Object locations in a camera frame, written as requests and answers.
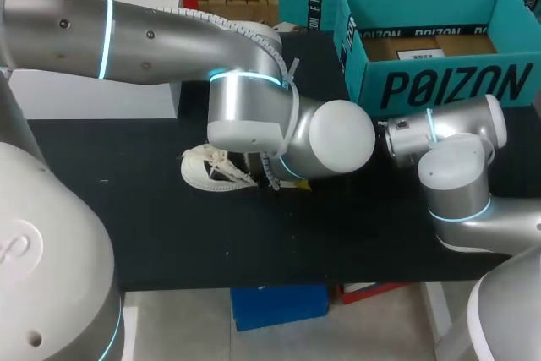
teal cardboard box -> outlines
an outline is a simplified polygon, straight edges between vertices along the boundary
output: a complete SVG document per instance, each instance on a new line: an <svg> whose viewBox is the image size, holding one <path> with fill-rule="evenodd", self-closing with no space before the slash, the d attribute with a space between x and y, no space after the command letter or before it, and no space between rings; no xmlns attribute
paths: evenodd
<svg viewBox="0 0 541 361"><path fill-rule="evenodd" d="M309 30L333 31L337 5L338 0L278 0L281 21Z"/></svg>
<svg viewBox="0 0 541 361"><path fill-rule="evenodd" d="M370 62L361 40L453 34L488 35L495 53ZM338 0L334 42L350 99L372 117L487 93L528 106L541 84L541 25L523 0Z"/></svg>

blue box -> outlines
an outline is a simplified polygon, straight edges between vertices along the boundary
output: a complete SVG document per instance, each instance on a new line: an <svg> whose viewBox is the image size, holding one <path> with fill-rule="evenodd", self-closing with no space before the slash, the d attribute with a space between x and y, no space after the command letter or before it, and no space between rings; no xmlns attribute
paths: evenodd
<svg viewBox="0 0 541 361"><path fill-rule="evenodd" d="M309 30L333 31L337 6L338 0L278 0L280 21Z"/></svg>
<svg viewBox="0 0 541 361"><path fill-rule="evenodd" d="M486 34L497 53L370 62L361 38ZM339 0L334 33L349 97L372 117L494 94L528 106L541 84L541 26L523 0Z"/></svg>
<svg viewBox="0 0 541 361"><path fill-rule="evenodd" d="M325 316L329 308L323 285L232 288L231 304L237 331Z"/></svg>

red object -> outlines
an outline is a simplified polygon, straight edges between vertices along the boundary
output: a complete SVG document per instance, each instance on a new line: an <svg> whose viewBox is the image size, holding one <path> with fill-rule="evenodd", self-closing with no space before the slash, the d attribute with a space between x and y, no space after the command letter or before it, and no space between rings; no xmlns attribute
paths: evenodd
<svg viewBox="0 0 541 361"><path fill-rule="evenodd" d="M191 8L193 10L199 10L198 0L183 0L183 8Z"/></svg>
<svg viewBox="0 0 541 361"><path fill-rule="evenodd" d="M344 293L343 288L339 286L336 287L336 293L344 304L352 304L353 302L358 302L359 300L366 298L372 298L373 296L380 295L406 285L406 283L376 283L370 287L365 287L351 293Z"/></svg>

sticker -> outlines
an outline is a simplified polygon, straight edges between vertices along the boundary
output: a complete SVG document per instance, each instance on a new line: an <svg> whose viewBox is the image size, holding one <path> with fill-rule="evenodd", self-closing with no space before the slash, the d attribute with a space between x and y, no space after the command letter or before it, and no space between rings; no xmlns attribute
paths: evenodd
<svg viewBox="0 0 541 361"><path fill-rule="evenodd" d="M396 53L398 59L407 60L407 59L432 59L432 58L442 58L445 56L443 50L435 48L433 50L413 50L413 51L399 51Z"/></svg>

black tabletop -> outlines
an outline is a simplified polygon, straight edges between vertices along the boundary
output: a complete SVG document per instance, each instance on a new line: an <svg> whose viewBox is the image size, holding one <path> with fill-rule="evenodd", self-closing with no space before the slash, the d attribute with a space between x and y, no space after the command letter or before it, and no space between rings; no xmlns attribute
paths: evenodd
<svg viewBox="0 0 541 361"><path fill-rule="evenodd" d="M301 93L346 98L329 36L283 37ZM205 142L208 85L185 84L178 120L36 120L52 170L101 218L128 291L480 278L507 257L458 254L434 235L416 171L376 153L313 191L190 188L178 157ZM541 196L541 122L505 110L509 141L490 167L494 195Z"/></svg>

